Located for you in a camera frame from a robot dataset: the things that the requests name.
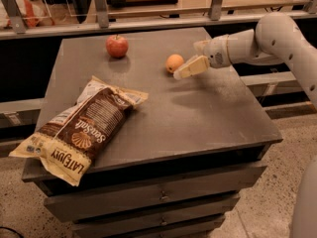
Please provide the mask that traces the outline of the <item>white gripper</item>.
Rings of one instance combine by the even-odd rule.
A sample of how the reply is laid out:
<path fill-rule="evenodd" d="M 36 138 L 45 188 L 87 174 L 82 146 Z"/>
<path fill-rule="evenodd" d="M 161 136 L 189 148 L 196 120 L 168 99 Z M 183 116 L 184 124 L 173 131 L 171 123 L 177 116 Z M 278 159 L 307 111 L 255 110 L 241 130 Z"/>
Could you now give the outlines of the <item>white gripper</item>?
<path fill-rule="evenodd" d="M 193 44 L 198 55 L 181 65 L 174 73 L 176 80 L 181 80 L 213 68 L 227 67 L 231 64 L 228 52 L 228 35 L 216 37 L 212 40 L 198 41 Z"/>

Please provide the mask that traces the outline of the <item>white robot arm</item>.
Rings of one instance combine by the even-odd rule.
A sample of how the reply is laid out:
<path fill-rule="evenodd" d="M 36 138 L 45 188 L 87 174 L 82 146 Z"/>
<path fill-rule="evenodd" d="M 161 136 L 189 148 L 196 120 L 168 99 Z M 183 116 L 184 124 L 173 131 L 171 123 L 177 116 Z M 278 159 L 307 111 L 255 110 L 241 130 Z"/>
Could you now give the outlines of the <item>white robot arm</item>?
<path fill-rule="evenodd" d="M 289 16 L 272 12 L 259 19 L 253 30 L 224 35 L 194 44 L 197 54 L 174 73 L 177 80 L 208 68 L 236 63 L 284 63 L 313 105 L 317 105 L 317 49 Z M 308 164 L 297 192 L 290 238 L 317 237 L 317 157 Z"/>

